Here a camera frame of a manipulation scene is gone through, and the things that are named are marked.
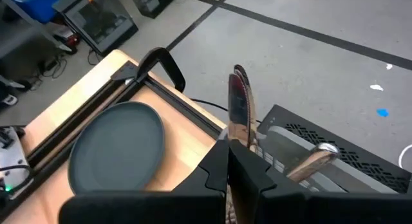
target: blue bin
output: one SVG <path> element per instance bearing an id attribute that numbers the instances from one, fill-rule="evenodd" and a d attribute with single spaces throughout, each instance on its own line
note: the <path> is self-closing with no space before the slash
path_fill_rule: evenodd
<path id="1" fill-rule="evenodd" d="M 47 23 L 56 15 L 52 8 L 58 0 L 14 0 L 30 17 L 41 23 Z"/>

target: kitchen knife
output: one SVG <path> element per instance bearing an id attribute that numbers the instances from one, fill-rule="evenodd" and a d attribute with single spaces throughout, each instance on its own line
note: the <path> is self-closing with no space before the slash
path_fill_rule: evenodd
<path id="1" fill-rule="evenodd" d="M 328 143 L 320 143 L 309 152 L 308 157 L 287 174 L 287 177 L 299 183 L 334 161 L 338 155 L 339 150 L 337 147 Z"/>
<path id="2" fill-rule="evenodd" d="M 239 140 L 248 147 L 250 130 L 250 111 L 248 94 L 239 75 L 229 75 L 229 140 Z"/>
<path id="3" fill-rule="evenodd" d="M 249 131 L 249 139 L 250 142 L 248 143 L 249 149 L 254 153 L 257 150 L 258 140 L 256 138 L 256 133 L 258 132 L 258 125 L 256 124 L 256 110 L 255 110 L 255 103 L 252 94 L 252 87 L 250 86 L 249 77 L 247 76 L 246 70 L 243 66 L 237 64 L 234 66 L 234 72 L 241 76 L 243 79 L 243 83 L 245 85 L 246 91 L 248 93 L 248 104 L 249 104 L 249 114 L 250 114 L 250 131 Z"/>

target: concrete floor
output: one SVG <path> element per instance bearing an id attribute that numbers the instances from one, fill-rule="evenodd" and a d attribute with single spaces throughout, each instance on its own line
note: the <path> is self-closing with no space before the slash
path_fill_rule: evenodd
<path id="1" fill-rule="evenodd" d="M 166 47 L 211 5 L 174 0 L 156 19 L 142 17 L 131 0 L 121 0 L 139 27 L 120 49 L 141 59 Z M 412 59 L 412 0 L 227 0 L 253 12 Z M 0 123 L 26 124 L 81 78 L 91 66 L 89 47 L 68 59 L 65 73 L 0 114 Z M 187 81 L 188 97 L 227 106 L 227 77 L 234 64 L 248 74 L 263 118 L 279 104 L 315 124 L 397 164 L 412 144 L 412 72 L 336 46 L 288 32 L 218 8 L 171 50 Z M 160 67 L 154 71 L 165 77 Z M 378 84 L 384 91 L 371 89 Z M 227 114 L 203 106 L 223 121 Z M 387 109 L 381 117 L 377 109 Z M 412 171 L 412 153 L 404 167 Z"/>

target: metal vent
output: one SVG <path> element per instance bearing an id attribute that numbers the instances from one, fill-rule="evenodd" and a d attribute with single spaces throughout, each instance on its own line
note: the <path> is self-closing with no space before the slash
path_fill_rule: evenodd
<path id="1" fill-rule="evenodd" d="M 316 131 L 309 130 L 299 124 L 286 124 L 284 128 L 293 134 L 304 138 L 312 144 L 330 143 L 337 146 L 341 151 L 341 156 L 339 158 L 345 163 L 397 192 L 405 193 L 407 191 L 409 182 L 405 178 L 393 176 L 391 173 L 385 171 L 379 164 L 360 161 L 360 158 L 356 152 L 347 151 L 345 148 L 339 146 L 335 141 L 327 140 L 324 137 L 319 136 Z"/>

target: wooden board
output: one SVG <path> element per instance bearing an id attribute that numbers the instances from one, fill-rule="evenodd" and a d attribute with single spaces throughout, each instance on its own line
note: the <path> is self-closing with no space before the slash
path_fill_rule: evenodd
<path id="1" fill-rule="evenodd" d="M 55 128 L 61 125 L 90 96 L 98 91 L 110 78 L 110 75 L 128 60 L 133 61 L 118 50 L 115 50 L 103 59 L 86 76 L 80 79 L 78 83 L 27 126 L 27 135 L 23 140 L 24 150 L 29 153 L 35 149 Z M 150 76 L 164 84 L 156 75 L 150 74 Z M 225 127 L 224 123 L 176 91 L 173 87 L 164 85 L 218 126 Z M 140 89 L 131 100 L 144 102 L 153 107 L 164 123 L 164 160 L 154 178 L 147 185 L 147 190 L 170 191 L 196 168 L 200 160 L 213 146 L 214 139 L 147 87 Z M 82 126 L 85 126 L 102 109 L 102 106 L 88 117 L 72 135 L 78 133 Z M 61 146 L 64 142 L 70 140 L 71 137 L 68 136 L 61 143 Z M 67 169 L 68 162 L 44 182 L 32 196 L 8 217 L 5 223 L 57 223 L 61 205 L 73 196 L 68 183 Z"/>

